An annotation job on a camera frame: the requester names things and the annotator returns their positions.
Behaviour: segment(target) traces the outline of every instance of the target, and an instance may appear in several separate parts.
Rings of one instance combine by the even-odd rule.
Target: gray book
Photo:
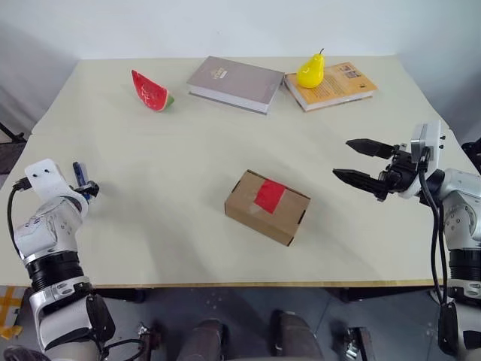
[[[266,114],[284,73],[209,56],[187,84],[195,96]]]

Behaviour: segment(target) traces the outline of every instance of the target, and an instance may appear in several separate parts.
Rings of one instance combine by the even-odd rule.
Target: book cover
[[[209,56],[187,83],[268,105],[283,77],[280,71]]]
[[[298,85],[296,74],[286,75],[286,85],[305,110],[362,99],[377,89],[350,62],[325,67],[324,80],[316,88]]]

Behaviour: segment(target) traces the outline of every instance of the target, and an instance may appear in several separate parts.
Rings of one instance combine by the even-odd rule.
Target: beige tabletop
[[[304,61],[242,60],[286,72]],[[267,116],[188,95],[186,80],[202,59],[82,61],[0,191],[0,219],[27,165],[51,158],[74,184],[71,164],[79,161],[101,190],[77,233],[83,270],[95,285],[431,284],[430,210],[417,199],[377,202],[331,171],[377,176],[386,161],[357,154],[346,140],[409,142],[417,123],[440,117],[395,57],[326,60],[341,61],[379,87],[372,99],[304,113],[281,87]],[[147,109],[131,69],[168,87],[176,99],[171,108]],[[475,172],[442,124],[440,168]],[[224,215],[223,203],[246,169],[311,197],[290,247]],[[33,191],[19,193],[14,223],[39,205]],[[0,284],[28,283],[5,224]]]

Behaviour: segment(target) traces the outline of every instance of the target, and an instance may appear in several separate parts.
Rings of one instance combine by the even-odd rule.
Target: watermelon slice
[[[163,111],[174,102],[174,97],[166,88],[155,84],[135,70],[132,70],[132,78],[139,98],[150,109]]]

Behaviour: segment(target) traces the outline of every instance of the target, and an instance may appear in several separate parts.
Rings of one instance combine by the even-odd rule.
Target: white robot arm
[[[14,193],[30,187],[45,203],[13,231]],[[52,361],[103,359],[111,346],[104,344],[115,332],[104,300],[80,267],[75,241],[89,207],[85,195],[97,193],[92,181],[73,190],[56,164],[45,159],[27,167],[26,178],[14,185],[9,198],[9,230],[34,291],[30,305],[38,344]]]
[[[389,193],[403,198],[418,196],[434,215],[431,270],[440,303],[438,344],[440,349],[463,360],[481,359],[481,177],[455,169],[437,169],[440,143],[439,121],[416,128],[411,151],[370,139],[347,142],[359,153],[392,158],[378,179],[352,169],[334,174],[353,187],[373,193],[383,201]],[[447,279],[443,235],[449,250],[451,278]],[[436,274],[437,238],[443,266],[444,289]],[[455,300],[448,302],[448,296]]]

